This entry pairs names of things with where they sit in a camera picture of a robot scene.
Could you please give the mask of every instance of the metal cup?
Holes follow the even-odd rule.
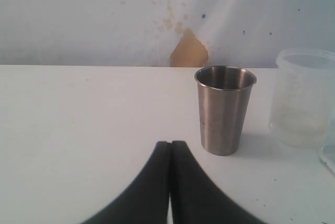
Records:
[[[245,69],[209,66],[194,75],[198,83],[203,147],[215,155],[237,151],[256,76]]]

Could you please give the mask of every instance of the white wall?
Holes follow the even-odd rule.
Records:
[[[0,0],[0,64],[166,66],[178,21],[210,63],[265,67],[286,48],[335,51],[335,0]]]

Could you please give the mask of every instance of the white table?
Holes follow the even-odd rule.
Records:
[[[237,153],[200,143],[196,69],[0,66],[0,223],[79,223],[117,197],[157,141],[185,140],[209,177],[270,224],[335,223],[335,177],[270,138],[275,70],[257,76]]]

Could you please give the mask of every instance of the translucent plastic container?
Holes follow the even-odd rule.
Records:
[[[277,65],[271,135],[298,148],[321,146],[335,106],[335,53],[284,50]]]

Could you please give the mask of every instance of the black rubber object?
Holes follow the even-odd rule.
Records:
[[[174,224],[263,223],[233,202],[210,180],[185,142],[172,142],[170,168]]]
[[[112,203],[83,224],[166,224],[171,144],[158,142],[143,169]]]

